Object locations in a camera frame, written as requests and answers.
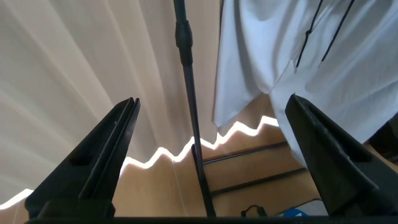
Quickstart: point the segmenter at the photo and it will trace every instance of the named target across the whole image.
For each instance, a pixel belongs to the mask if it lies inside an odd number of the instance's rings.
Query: white cloth
[[[398,111],[398,1],[355,1],[320,65],[349,1],[324,1],[295,73],[319,1],[225,1],[215,123],[224,125],[260,91],[304,164],[285,115],[296,93],[364,142]]]

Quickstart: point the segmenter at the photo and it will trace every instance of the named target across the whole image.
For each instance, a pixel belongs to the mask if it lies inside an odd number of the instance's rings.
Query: curtain fold
[[[220,1],[186,1],[200,133],[214,142]],[[34,189],[118,102],[141,99],[128,156],[192,137],[172,1],[0,1],[0,204]]]

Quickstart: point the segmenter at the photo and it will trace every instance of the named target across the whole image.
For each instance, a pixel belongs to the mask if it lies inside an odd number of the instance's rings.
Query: drawstring
[[[312,27],[313,27],[313,24],[315,23],[315,19],[317,18],[317,15],[318,15],[319,9],[321,8],[322,2],[323,2],[323,0],[321,0],[319,2],[317,11],[315,11],[315,14],[313,15],[311,26],[310,26],[309,30],[307,30],[305,32],[305,40],[304,40],[303,47],[301,48],[300,55],[298,56],[298,60],[297,60],[297,63],[296,63],[296,69],[297,69],[297,67],[300,64],[301,56],[303,55],[304,48],[305,48],[305,46],[307,44],[308,36],[310,36],[310,34],[312,33]]]
[[[340,23],[338,24],[337,30],[336,30],[336,32],[335,32],[335,35],[333,36],[333,39],[331,40],[331,42],[330,42],[330,44],[329,44],[329,47],[328,47],[328,50],[327,50],[326,53],[324,54],[321,63],[324,61],[324,59],[325,59],[326,56],[328,55],[329,50],[330,50],[331,46],[333,45],[333,43],[334,43],[334,41],[335,41],[335,39],[336,39],[336,37],[337,37],[338,32],[340,31],[341,25],[343,25],[343,22],[344,22],[344,20],[346,19],[347,14],[348,14],[349,10],[351,9],[351,6],[353,5],[354,1],[355,1],[355,0],[351,0],[351,2],[349,3],[349,6],[348,6],[346,12],[345,12],[344,15],[343,15],[343,18],[341,18]]]
[[[351,0],[351,2],[349,3],[349,5],[348,5],[348,7],[347,7],[347,9],[346,9],[346,12],[345,12],[344,15],[343,15],[343,18],[341,18],[340,23],[338,24],[337,30],[336,30],[336,32],[335,32],[335,34],[334,34],[334,36],[333,36],[333,38],[332,38],[332,40],[331,40],[329,46],[328,46],[328,50],[326,50],[325,54],[324,54],[323,57],[322,57],[321,63],[325,60],[326,56],[327,56],[328,53],[329,53],[329,50],[331,49],[331,46],[332,46],[333,43],[335,42],[335,39],[336,39],[336,37],[337,37],[337,34],[339,33],[340,28],[341,28],[341,26],[343,25],[343,22],[344,22],[344,20],[346,19],[347,14],[348,14],[349,10],[351,9],[351,6],[353,5],[354,1],[355,1],[355,0]],[[317,18],[317,15],[318,15],[319,9],[321,8],[322,2],[323,2],[323,0],[320,0],[320,2],[319,2],[319,4],[318,4],[317,11],[315,12],[315,14],[314,14],[314,16],[313,16],[313,18],[312,18],[311,27],[309,28],[309,30],[307,30],[307,31],[305,32],[305,40],[304,40],[303,47],[301,48],[300,55],[298,56],[298,60],[297,60],[296,67],[295,67],[295,72],[297,71],[297,67],[299,67],[299,64],[300,64],[300,61],[301,61],[301,57],[302,57],[303,52],[304,52],[304,48],[305,48],[305,46],[306,46],[306,44],[307,44],[307,40],[308,40],[309,35],[312,33],[313,24],[314,24],[314,22],[315,22],[315,19]]]

